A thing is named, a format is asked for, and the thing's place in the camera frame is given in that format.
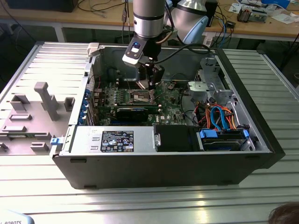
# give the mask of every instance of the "power supply label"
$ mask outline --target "power supply label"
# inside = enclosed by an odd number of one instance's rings
[[[104,153],[133,152],[134,132],[103,131],[101,151]]]

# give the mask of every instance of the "blue cable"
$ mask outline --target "blue cable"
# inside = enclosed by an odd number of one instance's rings
[[[219,48],[221,48],[222,45],[223,45],[224,39],[225,39],[224,37],[225,37],[225,34],[226,34],[226,27],[225,27],[225,24],[224,24],[224,22],[223,22],[222,19],[220,19],[219,17],[217,17],[217,19],[220,20],[220,21],[222,22],[222,24],[223,24],[223,29],[224,29],[224,35],[223,35],[223,38],[222,38],[221,43],[220,43],[220,46],[219,46]]]
[[[216,110],[216,109],[218,109],[218,110],[220,111],[220,116],[221,116],[221,121],[222,121],[223,128],[224,128],[224,129],[229,129],[227,123],[225,122],[224,112],[223,112],[223,110],[222,110],[220,107],[218,107],[218,106],[215,106],[215,107],[213,107],[213,108],[211,109],[211,122],[212,122],[212,124],[213,124],[219,131],[221,131],[221,128],[220,128],[220,127],[215,123],[215,121],[214,121],[214,110]]]

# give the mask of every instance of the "motherboard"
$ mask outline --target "motherboard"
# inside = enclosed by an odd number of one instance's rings
[[[182,88],[160,82],[154,90],[142,90],[135,83],[101,84],[95,90],[95,123],[99,126],[185,125],[180,106]]]

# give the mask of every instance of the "person's hair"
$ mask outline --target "person's hair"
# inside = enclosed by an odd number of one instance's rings
[[[272,210],[269,215],[269,224],[298,224],[299,202],[291,202]]]

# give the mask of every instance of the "robotic arm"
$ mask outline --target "robotic arm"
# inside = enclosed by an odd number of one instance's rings
[[[182,0],[169,18],[164,15],[167,10],[165,0],[133,0],[135,34],[122,59],[126,65],[138,69],[138,84],[142,89],[152,90],[161,81],[164,68],[154,62],[158,60],[161,43],[170,37],[174,26],[184,43],[199,41],[208,21],[204,16],[205,2]]]

